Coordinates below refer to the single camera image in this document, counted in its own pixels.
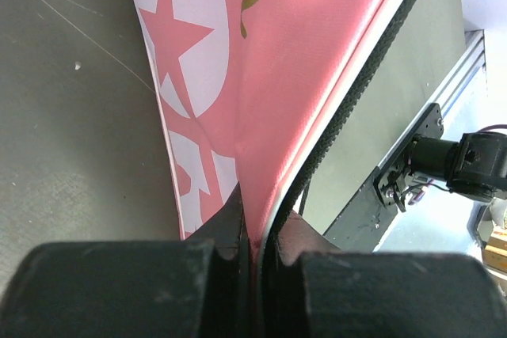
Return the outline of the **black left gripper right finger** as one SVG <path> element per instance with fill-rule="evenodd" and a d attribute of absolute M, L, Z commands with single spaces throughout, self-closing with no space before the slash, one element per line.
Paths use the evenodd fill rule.
<path fill-rule="evenodd" d="M 503 337 L 506 302 L 486 269 L 453 253 L 346 253 L 297 214 L 269 232 L 268 337 Z"/>

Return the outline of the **pink racket bag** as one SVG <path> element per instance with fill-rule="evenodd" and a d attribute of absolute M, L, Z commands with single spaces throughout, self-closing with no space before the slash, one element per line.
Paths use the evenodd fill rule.
<path fill-rule="evenodd" d="M 259 242 L 407 0 L 133 0 L 170 156 L 180 235 L 240 187 Z"/>

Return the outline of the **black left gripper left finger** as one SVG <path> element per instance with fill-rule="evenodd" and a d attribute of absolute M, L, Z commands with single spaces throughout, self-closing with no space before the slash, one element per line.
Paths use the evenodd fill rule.
<path fill-rule="evenodd" d="M 239 188 L 184 241 L 35 247 L 1 299 L 4 337 L 247 337 L 249 241 Z"/>

